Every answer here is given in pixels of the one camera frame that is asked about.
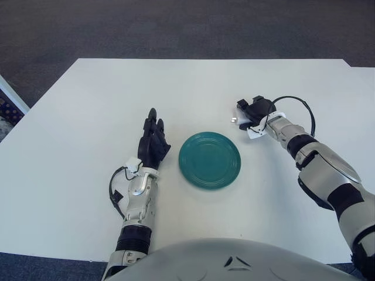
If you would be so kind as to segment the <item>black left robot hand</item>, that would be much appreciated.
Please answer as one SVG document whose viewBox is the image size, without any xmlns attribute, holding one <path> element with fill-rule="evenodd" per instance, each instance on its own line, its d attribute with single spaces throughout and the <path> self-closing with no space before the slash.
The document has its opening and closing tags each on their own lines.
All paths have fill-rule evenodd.
<svg viewBox="0 0 375 281">
<path fill-rule="evenodd" d="M 155 108 L 150 109 L 143 130 L 138 145 L 138 158 L 142 161 L 143 167 L 158 170 L 171 145 L 166 142 L 164 122 L 161 118 L 157 119 Z"/>
</svg>

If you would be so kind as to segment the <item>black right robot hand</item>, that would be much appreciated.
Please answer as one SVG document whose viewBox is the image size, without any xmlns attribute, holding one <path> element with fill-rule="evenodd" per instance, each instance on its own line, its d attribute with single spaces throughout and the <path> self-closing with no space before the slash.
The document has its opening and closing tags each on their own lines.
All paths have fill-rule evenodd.
<svg viewBox="0 0 375 281">
<path fill-rule="evenodd" d="M 237 109 L 247 119 L 239 125 L 239 129 L 242 131 L 246 131 L 250 127 L 259 126 L 264 117 L 276 111 L 276 107 L 272 101 L 260 95 L 253 98 L 252 104 L 249 104 L 245 99 L 239 100 L 237 102 Z"/>
</svg>

